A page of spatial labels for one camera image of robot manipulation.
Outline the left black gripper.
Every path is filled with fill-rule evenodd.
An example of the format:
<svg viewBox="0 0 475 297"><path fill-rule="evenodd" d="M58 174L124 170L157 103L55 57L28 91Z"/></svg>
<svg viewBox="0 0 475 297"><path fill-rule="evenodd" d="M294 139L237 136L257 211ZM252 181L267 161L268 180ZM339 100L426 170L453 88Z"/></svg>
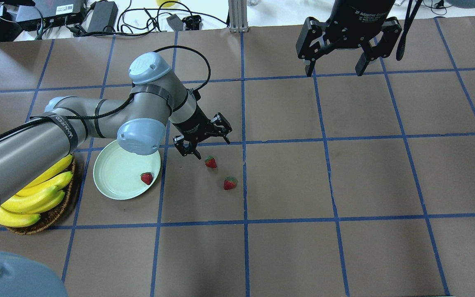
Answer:
<svg viewBox="0 0 475 297"><path fill-rule="evenodd" d="M173 137L173 144L183 157L194 155L198 160L201 160L197 146L211 137L221 137L227 145L231 144L228 134L233 129L222 113L216 113L213 118L209 118L200 107L196 107L187 120L173 123L173 125L180 133Z"/></svg>

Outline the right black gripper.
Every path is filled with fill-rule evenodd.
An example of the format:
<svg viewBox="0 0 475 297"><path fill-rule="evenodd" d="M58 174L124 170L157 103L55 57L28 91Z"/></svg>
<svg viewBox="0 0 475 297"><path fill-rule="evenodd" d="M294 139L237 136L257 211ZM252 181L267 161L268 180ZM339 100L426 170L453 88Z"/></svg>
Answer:
<svg viewBox="0 0 475 297"><path fill-rule="evenodd" d="M396 17L389 17L393 6L393 0L336 0L327 21L307 17L296 40L306 76L313 75L319 58L335 50L362 49L355 65L359 77L369 64L389 57L403 30Z"/></svg>

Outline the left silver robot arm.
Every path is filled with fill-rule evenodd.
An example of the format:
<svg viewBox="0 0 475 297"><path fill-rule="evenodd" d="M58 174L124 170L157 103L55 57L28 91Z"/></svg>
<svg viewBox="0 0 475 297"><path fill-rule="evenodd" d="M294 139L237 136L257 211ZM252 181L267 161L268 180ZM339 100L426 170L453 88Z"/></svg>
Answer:
<svg viewBox="0 0 475 297"><path fill-rule="evenodd" d="M177 150L197 158L198 143L227 140L230 123L220 113L206 117L198 89L187 89L158 51L139 56L128 72L132 89L123 102L56 97L44 113L0 135L0 206L90 137L116 139L125 151L151 155L170 122L180 132Z"/></svg>

